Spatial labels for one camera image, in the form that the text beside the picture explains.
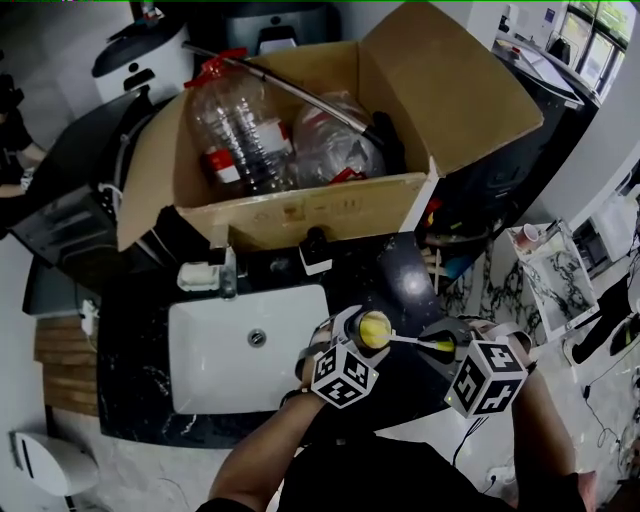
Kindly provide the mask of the person's right hand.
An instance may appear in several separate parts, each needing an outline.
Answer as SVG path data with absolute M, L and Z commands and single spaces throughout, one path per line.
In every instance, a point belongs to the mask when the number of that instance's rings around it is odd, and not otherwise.
M 474 330 L 477 339 L 486 342 L 502 340 L 508 343 L 528 374 L 536 370 L 537 363 L 529 356 L 532 340 L 518 324 L 514 322 L 496 324 L 479 317 L 470 317 L 467 322 Z

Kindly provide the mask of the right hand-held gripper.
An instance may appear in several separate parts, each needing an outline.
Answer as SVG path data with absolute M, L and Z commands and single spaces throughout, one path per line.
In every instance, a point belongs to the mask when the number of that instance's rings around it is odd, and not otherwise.
M 443 401 L 465 418 L 504 412 L 528 377 L 508 343 L 476 338 L 459 318 L 443 318 L 418 336 L 423 359 L 448 382 Z

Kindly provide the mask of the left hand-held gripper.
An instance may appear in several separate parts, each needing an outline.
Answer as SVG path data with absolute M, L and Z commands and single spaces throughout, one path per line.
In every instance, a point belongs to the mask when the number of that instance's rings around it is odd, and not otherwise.
M 366 313 L 362 305 L 353 305 L 336 314 L 330 347 L 313 357 L 310 383 L 304 388 L 337 409 L 367 397 L 378 379 L 378 349 L 367 346 L 361 336 Z

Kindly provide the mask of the person's left hand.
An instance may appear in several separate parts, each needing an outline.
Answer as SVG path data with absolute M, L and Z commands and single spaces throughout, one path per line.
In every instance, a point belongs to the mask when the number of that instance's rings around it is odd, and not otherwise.
M 295 365 L 295 375 L 302 387 L 310 383 L 313 369 L 313 357 L 317 353 L 326 351 L 332 341 L 333 319 L 329 318 L 320 324 L 313 332 L 309 344 L 298 355 Z

